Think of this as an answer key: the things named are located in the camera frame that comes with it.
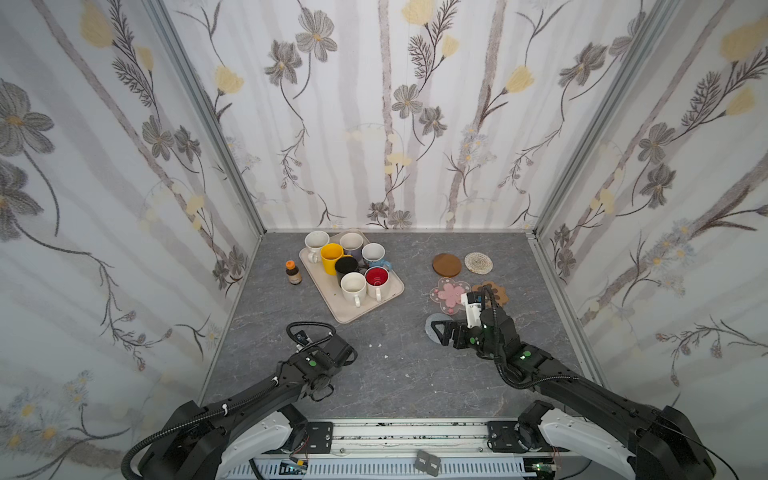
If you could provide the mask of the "grey-blue woven round coaster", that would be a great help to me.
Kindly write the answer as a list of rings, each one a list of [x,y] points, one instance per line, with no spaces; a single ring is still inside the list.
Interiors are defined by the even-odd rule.
[[[445,330],[445,323],[452,321],[449,315],[444,313],[434,313],[425,320],[425,332],[428,338],[438,345],[441,345],[441,337]]]

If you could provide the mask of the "pink flower silicone coaster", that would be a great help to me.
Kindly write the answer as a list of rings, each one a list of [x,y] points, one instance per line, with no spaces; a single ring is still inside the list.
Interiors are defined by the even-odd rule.
[[[465,281],[442,277],[438,285],[430,291],[429,297],[440,306],[444,314],[455,315],[465,310],[462,297],[470,290],[470,285]]]

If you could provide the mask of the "cork paw print coaster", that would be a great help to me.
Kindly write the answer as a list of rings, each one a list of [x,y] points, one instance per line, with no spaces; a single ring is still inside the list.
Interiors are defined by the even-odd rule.
[[[493,293],[493,298],[495,299],[495,302],[498,306],[505,306],[509,302],[509,296],[507,295],[506,289],[493,281],[486,281],[481,284],[474,285],[472,287],[472,291],[477,294],[484,295],[486,304],[488,306],[491,305],[491,301],[487,295],[488,291]]]

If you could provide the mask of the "beige plastic tray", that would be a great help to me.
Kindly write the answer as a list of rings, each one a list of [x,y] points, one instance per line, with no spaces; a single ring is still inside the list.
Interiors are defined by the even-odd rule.
[[[316,230],[299,258],[334,319],[348,324],[393,300],[405,285],[386,259],[386,249],[360,231],[335,235]]]

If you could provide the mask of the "dark brown round wooden coaster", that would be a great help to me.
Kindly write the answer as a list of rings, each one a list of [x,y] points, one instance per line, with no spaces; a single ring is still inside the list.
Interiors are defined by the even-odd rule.
[[[440,253],[432,260],[433,270],[441,277],[456,277],[462,270],[461,260],[450,253]]]

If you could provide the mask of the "multicolour woven round coaster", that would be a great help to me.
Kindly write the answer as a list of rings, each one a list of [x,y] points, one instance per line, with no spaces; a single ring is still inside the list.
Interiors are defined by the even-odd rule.
[[[487,275],[493,269],[491,258],[481,252],[468,253],[464,258],[464,264],[470,272],[477,275]]]

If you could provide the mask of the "plain white mug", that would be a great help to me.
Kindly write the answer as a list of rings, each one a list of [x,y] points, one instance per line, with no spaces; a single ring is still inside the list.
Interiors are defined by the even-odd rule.
[[[367,296],[367,282],[363,274],[350,273],[340,283],[345,300],[360,308]]]

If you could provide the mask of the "white mug red interior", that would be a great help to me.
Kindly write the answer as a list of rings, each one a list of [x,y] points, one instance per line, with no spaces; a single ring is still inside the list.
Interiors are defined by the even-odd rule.
[[[384,267],[371,267],[365,274],[367,295],[376,302],[382,302],[390,290],[390,274]]]

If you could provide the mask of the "blue floral mug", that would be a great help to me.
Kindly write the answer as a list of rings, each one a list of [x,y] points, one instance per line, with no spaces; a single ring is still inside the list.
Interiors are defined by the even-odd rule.
[[[392,264],[386,259],[386,249],[382,244],[370,242],[362,248],[361,254],[365,269],[383,268],[387,271],[392,270]]]

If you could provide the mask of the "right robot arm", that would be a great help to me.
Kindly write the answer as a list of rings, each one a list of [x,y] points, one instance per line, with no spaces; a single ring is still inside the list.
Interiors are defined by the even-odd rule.
[[[524,448],[565,449],[626,479],[715,477],[711,456],[682,412],[632,401],[581,376],[523,341],[502,308],[483,308],[473,321],[435,314],[425,329],[443,346],[471,348],[493,361],[506,385],[540,394],[517,418]]]

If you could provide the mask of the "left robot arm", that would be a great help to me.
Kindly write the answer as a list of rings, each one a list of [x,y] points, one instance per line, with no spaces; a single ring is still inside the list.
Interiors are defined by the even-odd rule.
[[[219,402],[178,407],[163,429],[124,455],[126,479],[215,479],[224,471],[225,451],[269,415],[331,388],[331,379],[355,362],[357,351],[338,335],[277,363],[275,372]]]

